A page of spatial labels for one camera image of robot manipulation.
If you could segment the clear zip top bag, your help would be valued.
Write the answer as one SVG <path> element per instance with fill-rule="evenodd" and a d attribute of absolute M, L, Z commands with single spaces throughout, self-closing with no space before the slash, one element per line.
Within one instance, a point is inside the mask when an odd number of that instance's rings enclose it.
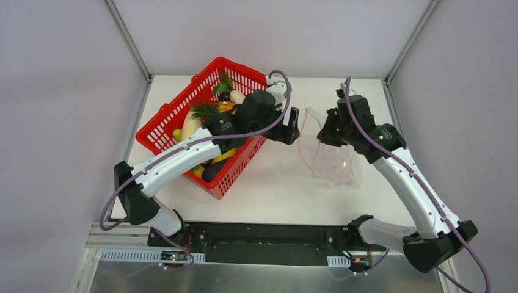
<path fill-rule="evenodd" d="M 323 114 L 304 104 L 296 141 L 300 159 L 318 184 L 335 190 L 359 190 L 364 182 L 360 156 L 350 146 L 329 146 L 316 138 L 325 120 Z"/>

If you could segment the red plastic shopping basket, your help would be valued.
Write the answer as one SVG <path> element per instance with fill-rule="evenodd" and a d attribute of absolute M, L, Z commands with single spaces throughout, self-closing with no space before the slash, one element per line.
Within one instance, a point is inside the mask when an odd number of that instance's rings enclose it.
<path fill-rule="evenodd" d="M 243 94 L 266 88 L 265 74 L 246 65 L 235 63 L 224 57 L 217 57 L 201 72 L 191 78 L 186 86 L 171 102 L 161 106 L 160 110 L 143 127 L 138 130 L 136 140 L 158 155 L 174 146 L 173 130 L 180 129 L 190 105 L 199 102 L 214 104 L 217 95 L 212 89 L 220 83 L 220 74 L 226 72 L 232 81 L 233 88 Z M 192 172 L 186 172 L 184 177 L 220 200 L 231 188 L 247 164 L 265 143 L 266 138 L 254 137 L 236 150 L 226 165 L 211 182 L 206 182 Z"/>

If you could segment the toy pineapple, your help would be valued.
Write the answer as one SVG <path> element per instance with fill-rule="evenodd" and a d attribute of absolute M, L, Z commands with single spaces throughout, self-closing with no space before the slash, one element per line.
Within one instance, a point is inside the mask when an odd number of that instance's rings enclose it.
<path fill-rule="evenodd" d="M 218 101 L 215 103 L 206 103 L 199 102 L 198 104 L 191 105 L 191 114 L 193 117 L 200 118 L 201 120 L 206 120 L 208 118 L 214 117 L 217 114 L 235 111 L 237 105 L 231 101 Z"/>

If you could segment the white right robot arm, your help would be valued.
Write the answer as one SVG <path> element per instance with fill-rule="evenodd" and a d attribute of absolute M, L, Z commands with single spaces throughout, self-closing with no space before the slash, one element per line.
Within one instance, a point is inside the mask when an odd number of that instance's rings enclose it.
<path fill-rule="evenodd" d="M 391 124 L 377 125 L 365 97 L 342 96 L 327 110 L 325 124 L 317 135 L 329 146 L 352 146 L 389 182 L 408 210 L 413 226 L 383 222 L 362 215 L 348 225 L 346 244 L 355 250 L 379 245 L 402 253 L 422 273 L 459 253 L 478 228 L 462 221 L 419 176 L 419 169 L 405 140 Z"/>

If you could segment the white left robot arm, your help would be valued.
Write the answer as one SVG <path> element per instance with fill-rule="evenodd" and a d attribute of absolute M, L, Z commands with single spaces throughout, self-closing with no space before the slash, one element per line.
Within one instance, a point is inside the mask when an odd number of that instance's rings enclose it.
<path fill-rule="evenodd" d="M 234 112 L 207 119 L 184 141 L 147 162 L 134 166 L 121 161 L 114 166 L 115 191 L 132 225 L 147 225 L 160 233 L 172 247 L 181 246 L 186 230 L 179 213 L 155 198 L 160 189 L 202 162 L 214 159 L 249 138 L 265 137 L 291 145 L 299 137 L 298 109 L 287 108 L 291 88 L 274 84 L 248 94 Z"/>

